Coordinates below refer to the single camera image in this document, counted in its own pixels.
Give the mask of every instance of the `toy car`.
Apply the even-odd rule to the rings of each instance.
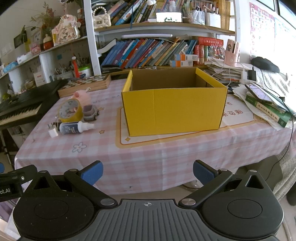
[[[95,121],[100,114],[98,108],[93,105],[86,105],[83,107],[83,119],[84,121]]]

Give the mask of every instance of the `green lid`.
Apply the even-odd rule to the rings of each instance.
[[[78,71],[83,71],[83,70],[87,70],[87,69],[90,69],[89,66],[83,66],[81,68],[78,69]]]

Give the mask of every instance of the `metal screw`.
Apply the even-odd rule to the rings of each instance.
[[[115,203],[115,201],[111,198],[104,198],[101,200],[101,204],[104,206],[111,206]]]
[[[185,198],[181,201],[181,203],[185,206],[192,206],[192,205],[196,204],[196,201],[192,198]]]

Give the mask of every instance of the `white handbag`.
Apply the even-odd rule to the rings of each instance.
[[[103,9],[104,14],[99,14],[96,16],[95,15],[96,11],[99,9]],[[93,21],[94,21],[94,28],[95,29],[111,26],[110,14],[107,13],[107,11],[104,7],[97,7],[93,10]]]

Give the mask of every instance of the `yellow cardboard box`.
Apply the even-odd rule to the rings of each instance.
[[[122,101],[130,136],[219,129],[227,87],[198,68],[129,72]]]

